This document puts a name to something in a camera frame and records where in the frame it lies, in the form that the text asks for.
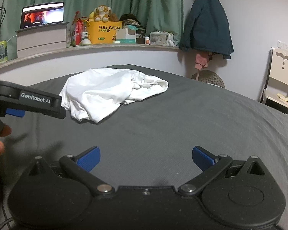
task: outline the round cushion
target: round cushion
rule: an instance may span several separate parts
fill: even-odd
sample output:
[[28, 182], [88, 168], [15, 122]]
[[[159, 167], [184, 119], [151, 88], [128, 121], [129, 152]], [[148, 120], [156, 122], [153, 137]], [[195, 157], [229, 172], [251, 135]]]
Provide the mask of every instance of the round cushion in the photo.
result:
[[[192, 76], [192, 79], [196, 79], [197, 73]], [[217, 85], [219, 87], [225, 88], [224, 82], [222, 79], [215, 73], [209, 70], [203, 70], [199, 72], [198, 81]]]

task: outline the paper box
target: paper box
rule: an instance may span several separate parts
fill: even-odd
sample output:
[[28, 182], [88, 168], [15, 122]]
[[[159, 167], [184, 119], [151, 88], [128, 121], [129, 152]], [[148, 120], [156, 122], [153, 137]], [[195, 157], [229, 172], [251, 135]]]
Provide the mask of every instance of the paper box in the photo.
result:
[[136, 31], [129, 28], [122, 28], [116, 31], [116, 40], [121, 44], [135, 44]]
[[59, 22], [17, 30], [17, 58], [66, 48], [67, 24]]
[[89, 40], [92, 44], [111, 44], [115, 41], [116, 30], [120, 29], [121, 25], [122, 22], [90, 22]]

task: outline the yellow box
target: yellow box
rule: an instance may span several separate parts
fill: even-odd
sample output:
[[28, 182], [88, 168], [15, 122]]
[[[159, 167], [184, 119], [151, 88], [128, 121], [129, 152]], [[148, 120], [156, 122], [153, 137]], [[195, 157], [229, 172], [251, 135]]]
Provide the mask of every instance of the yellow box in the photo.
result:
[[88, 27], [89, 39], [92, 44], [115, 41], [116, 30], [122, 28], [122, 22], [90, 22]]

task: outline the chair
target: chair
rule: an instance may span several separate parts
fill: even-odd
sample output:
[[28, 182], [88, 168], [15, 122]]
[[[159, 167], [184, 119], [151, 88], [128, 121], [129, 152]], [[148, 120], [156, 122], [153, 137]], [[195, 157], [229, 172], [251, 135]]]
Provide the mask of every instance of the chair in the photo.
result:
[[288, 102], [266, 90], [269, 78], [288, 85], [288, 51], [277, 48], [271, 49], [267, 79], [261, 98], [261, 103], [288, 114]]

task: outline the can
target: can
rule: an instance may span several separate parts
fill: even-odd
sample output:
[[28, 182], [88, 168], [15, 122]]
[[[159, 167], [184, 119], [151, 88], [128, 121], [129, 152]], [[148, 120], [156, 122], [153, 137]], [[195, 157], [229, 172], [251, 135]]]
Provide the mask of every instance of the can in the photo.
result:
[[145, 37], [145, 45], [149, 45], [149, 36]]
[[8, 60], [8, 45], [7, 41], [0, 41], [0, 63]]

